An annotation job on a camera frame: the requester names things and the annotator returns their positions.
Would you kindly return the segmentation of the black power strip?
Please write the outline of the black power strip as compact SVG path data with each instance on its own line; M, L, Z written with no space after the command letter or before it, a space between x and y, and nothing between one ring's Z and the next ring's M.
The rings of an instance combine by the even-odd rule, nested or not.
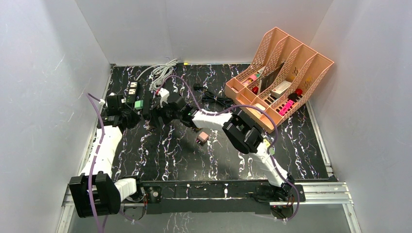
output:
M145 91L144 97L143 97L143 108L141 110L141 114L145 120L149 120L151 117L151 106L152 106L152 99L153 95L150 90Z
M137 101L139 87L140 87L139 82L136 82L136 81L130 82L128 91L125 95L126 104L134 104Z

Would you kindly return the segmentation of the pink plug adapter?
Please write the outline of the pink plug adapter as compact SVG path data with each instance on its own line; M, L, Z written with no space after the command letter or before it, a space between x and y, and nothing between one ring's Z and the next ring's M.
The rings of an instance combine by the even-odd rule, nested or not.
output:
M196 137L196 143L199 145L204 145L209 139L209 135L205 132L200 132Z

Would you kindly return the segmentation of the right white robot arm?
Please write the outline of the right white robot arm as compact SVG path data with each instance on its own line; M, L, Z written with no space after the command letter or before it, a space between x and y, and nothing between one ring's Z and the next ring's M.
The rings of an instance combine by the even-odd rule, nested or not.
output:
M189 105L176 93L160 94L158 99L158 104L144 112L153 127L161 128L179 120L188 128L224 132L235 149L253 158L269 184L274 186L274 196L278 200L286 201L292 196L296 188L293 177L271 155L264 143L263 129L242 110L243 105L212 112Z

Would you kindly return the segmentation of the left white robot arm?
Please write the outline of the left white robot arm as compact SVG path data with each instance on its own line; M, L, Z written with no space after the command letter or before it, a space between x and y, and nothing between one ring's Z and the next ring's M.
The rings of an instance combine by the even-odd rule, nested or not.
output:
M141 202L146 193L136 176L114 182L112 165L118 144L126 129L134 128L140 116L121 95L109 95L106 100L87 95L98 116L96 139L91 154L80 171L71 177L69 190L80 218L114 215L124 200Z

